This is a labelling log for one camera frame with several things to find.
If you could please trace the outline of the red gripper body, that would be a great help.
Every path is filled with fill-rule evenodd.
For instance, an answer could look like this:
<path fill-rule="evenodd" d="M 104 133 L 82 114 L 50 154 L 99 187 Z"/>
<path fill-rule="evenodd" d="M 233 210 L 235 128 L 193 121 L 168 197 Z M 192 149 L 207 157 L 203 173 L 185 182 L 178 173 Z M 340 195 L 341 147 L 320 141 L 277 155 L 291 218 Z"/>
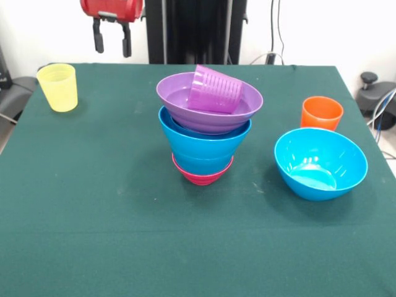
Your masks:
<path fill-rule="evenodd" d="M 143 0 L 80 0 L 84 13 L 95 20 L 131 23 L 143 10 Z"/>

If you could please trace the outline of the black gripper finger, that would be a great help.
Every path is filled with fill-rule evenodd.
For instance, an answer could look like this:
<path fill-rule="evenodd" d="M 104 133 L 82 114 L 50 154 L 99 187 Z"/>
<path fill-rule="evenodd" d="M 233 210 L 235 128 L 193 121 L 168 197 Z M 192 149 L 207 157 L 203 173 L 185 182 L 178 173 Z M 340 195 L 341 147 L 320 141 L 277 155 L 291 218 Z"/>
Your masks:
<path fill-rule="evenodd" d="M 95 44 L 95 50 L 98 53 L 103 53 L 104 52 L 103 36 L 100 32 L 100 24 L 101 24 L 100 19 L 97 18 L 93 19 L 93 39 Z"/>
<path fill-rule="evenodd" d="M 131 56 L 131 31 L 129 28 L 129 24 L 127 22 L 123 22 L 121 24 L 123 33 L 124 33 L 124 38 L 123 38 L 123 56 L 125 58 L 128 58 Z"/>

